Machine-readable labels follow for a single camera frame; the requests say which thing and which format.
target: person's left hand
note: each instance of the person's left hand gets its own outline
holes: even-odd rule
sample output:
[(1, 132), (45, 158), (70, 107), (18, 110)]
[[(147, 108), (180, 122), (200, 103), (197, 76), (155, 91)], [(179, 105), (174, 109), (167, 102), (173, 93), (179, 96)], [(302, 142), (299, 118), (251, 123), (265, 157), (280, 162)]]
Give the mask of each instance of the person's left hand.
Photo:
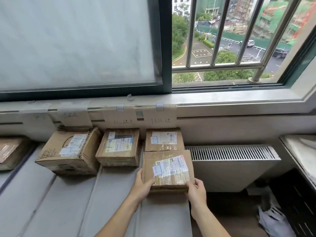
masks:
[(131, 200), (133, 203), (136, 203), (138, 206), (148, 195), (150, 187), (155, 183), (155, 178), (148, 180), (146, 183), (142, 181), (142, 172), (143, 169), (140, 170), (136, 174), (135, 182), (132, 185), (132, 188), (127, 196), (127, 199)]

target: radiator grille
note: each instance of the radiator grille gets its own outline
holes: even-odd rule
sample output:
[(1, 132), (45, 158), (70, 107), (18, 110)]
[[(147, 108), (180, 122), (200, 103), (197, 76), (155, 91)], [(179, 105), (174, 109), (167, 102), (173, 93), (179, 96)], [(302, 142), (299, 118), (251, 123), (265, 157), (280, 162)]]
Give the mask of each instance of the radiator grille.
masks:
[(186, 146), (192, 160), (272, 160), (280, 159), (267, 145)]

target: person's hand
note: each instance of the person's hand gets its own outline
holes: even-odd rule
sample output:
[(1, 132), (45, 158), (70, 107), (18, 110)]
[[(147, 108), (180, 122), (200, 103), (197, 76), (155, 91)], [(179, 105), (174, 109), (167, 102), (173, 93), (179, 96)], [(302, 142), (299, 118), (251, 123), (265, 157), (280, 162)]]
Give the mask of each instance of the person's hand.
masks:
[(195, 184), (187, 181), (185, 184), (188, 186), (189, 191), (185, 193), (185, 196), (191, 203), (191, 215), (196, 220), (199, 211), (207, 208), (206, 205), (206, 191), (203, 181), (195, 178)]
[(142, 172), (143, 169), (140, 170), (136, 174), (135, 182), (132, 185), (132, 188), (126, 199), (131, 201), (132, 203), (138, 206), (148, 195), (150, 187), (155, 183), (155, 178), (148, 180), (146, 183), (142, 181)]

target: forearm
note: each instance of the forearm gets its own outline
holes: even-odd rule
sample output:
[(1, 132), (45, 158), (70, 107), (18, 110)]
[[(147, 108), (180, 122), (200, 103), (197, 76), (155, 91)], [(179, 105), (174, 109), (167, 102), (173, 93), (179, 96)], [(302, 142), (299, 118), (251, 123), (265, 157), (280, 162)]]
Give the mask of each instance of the forearm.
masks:
[(124, 237), (130, 220), (137, 208), (138, 204), (127, 197), (95, 237)]
[(197, 207), (196, 222), (203, 237), (230, 237), (208, 207)]

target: person's arm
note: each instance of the person's arm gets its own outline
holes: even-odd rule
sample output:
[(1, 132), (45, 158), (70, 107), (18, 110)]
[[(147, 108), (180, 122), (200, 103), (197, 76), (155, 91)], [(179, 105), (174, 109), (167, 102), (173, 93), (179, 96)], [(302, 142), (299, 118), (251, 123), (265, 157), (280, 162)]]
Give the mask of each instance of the person's arm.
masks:
[(135, 182), (121, 206), (94, 237), (124, 237), (133, 214), (148, 195), (151, 185), (155, 183), (154, 178), (143, 183), (142, 171), (140, 169), (137, 172)]
[(230, 237), (206, 205), (203, 181), (195, 178), (195, 184), (188, 181), (186, 185), (189, 187), (185, 195), (191, 203), (191, 215), (197, 222), (203, 237)]

